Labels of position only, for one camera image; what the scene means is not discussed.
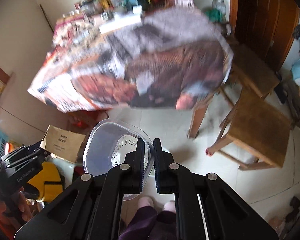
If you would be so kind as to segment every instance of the wire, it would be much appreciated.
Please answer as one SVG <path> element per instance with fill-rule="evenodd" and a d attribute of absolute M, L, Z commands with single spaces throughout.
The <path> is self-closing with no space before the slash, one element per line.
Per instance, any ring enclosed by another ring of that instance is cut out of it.
<path fill-rule="evenodd" d="M 2 106 L 0 106 L 0 108 L 1 108 L 2 110 L 6 111 L 8 114 L 11 114 L 11 113 L 8 112 L 7 110 L 5 110 Z M 45 131 L 42 131 L 42 130 L 40 130 L 40 129 L 34 127 L 33 125 L 31 125 L 31 124 L 29 124 L 29 123 L 27 123 L 27 122 L 21 120 L 20 118 L 16 117 L 14 114 L 11 114 L 11 115 L 12 115 L 13 117 L 17 118 L 18 120 L 20 120 L 21 122 L 24 122 L 24 123 L 26 123 L 27 125 L 31 126 L 32 128 L 35 128 L 35 129 L 37 129 L 38 131 L 45 133 Z"/>

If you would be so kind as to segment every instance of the floor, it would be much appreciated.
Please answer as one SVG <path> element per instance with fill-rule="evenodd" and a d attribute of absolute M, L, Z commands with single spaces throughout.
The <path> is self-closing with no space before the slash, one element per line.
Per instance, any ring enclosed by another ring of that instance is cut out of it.
<path fill-rule="evenodd" d="M 241 87 L 228 87 L 226 92 L 236 101 Z M 286 105 L 281 106 L 273 93 L 266 101 L 282 113 L 290 116 Z M 219 124 L 226 117 L 230 107 L 221 95 L 215 95 L 200 127 L 200 133 L 194 140 L 187 138 L 192 111 L 174 109 L 130 109 L 117 108 L 109 115 L 126 123 L 139 127 L 151 140 L 160 138 L 163 147 L 168 149 L 176 163 L 186 166 L 193 173 L 206 175 L 218 174 L 266 221 L 274 216 L 285 217 L 292 208 L 289 206 L 295 195 L 300 199 L 300 130 L 295 128 L 290 133 L 284 167 L 257 171 L 239 171 L 238 165 L 229 159 L 214 154 L 208 157 L 205 149 L 211 146 L 220 131 Z M 234 157 L 249 161 L 251 155 L 235 145 L 229 145 L 226 152 Z M 149 177 L 143 193 L 133 200 L 124 201 L 122 218 L 128 223 L 137 210 L 138 198 L 151 196 L 155 207 L 160 210 L 164 203 L 174 199 L 174 195 L 159 195 L 156 192 L 154 176 Z"/>

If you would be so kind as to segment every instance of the silver rivet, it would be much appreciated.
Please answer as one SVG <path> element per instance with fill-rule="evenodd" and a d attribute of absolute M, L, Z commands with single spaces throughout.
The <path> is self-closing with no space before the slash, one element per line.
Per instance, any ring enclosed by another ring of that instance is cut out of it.
<path fill-rule="evenodd" d="M 120 165 L 120 169 L 122 169 L 122 170 L 127 170 L 127 169 L 129 169 L 130 168 L 130 165 L 129 164 L 127 164 L 127 163 L 122 163 L 121 165 Z"/>
<path fill-rule="evenodd" d="M 177 170 L 177 169 L 179 169 L 179 164 L 178 163 L 171 163 L 169 165 L 169 168 L 172 169 L 172 170 Z"/>
<path fill-rule="evenodd" d="M 217 174 L 214 174 L 214 173 L 208 174 L 208 179 L 210 179 L 210 180 L 216 180 L 217 178 L 218 178 Z"/>
<path fill-rule="evenodd" d="M 88 181 L 88 180 L 90 180 L 90 179 L 91 179 L 91 175 L 88 174 L 88 173 L 83 174 L 83 175 L 81 176 L 81 180 L 83 180 L 83 181 Z"/>

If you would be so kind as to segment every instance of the glass jar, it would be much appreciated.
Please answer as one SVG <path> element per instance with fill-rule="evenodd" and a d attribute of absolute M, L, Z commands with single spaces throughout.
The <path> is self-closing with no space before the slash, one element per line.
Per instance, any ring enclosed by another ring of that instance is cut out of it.
<path fill-rule="evenodd" d="M 218 12 L 218 21 L 219 22 L 226 21 L 225 0 L 213 0 L 212 1 L 212 10 L 216 10 Z"/>

